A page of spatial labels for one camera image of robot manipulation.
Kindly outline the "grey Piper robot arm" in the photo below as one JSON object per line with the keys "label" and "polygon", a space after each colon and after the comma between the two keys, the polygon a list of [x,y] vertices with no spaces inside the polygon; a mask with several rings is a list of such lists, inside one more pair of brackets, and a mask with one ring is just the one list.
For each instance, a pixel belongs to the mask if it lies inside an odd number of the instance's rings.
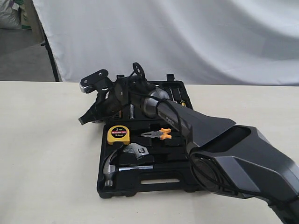
{"label": "grey Piper robot arm", "polygon": [[186,156],[199,184],[218,195],[265,201],[285,224],[299,221],[299,167],[253,126],[207,116],[170,100],[166,91],[146,79],[122,77],[80,81],[98,98],[82,124],[111,117],[134,105],[146,116],[159,116],[185,140]]}

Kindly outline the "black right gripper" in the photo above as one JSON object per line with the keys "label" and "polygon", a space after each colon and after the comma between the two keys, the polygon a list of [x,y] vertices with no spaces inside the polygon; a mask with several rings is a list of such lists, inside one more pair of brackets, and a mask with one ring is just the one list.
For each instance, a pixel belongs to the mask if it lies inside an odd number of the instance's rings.
{"label": "black right gripper", "polygon": [[115,94],[115,88],[108,91],[100,91],[96,102],[78,120],[81,125],[105,122],[121,110],[121,103]]}

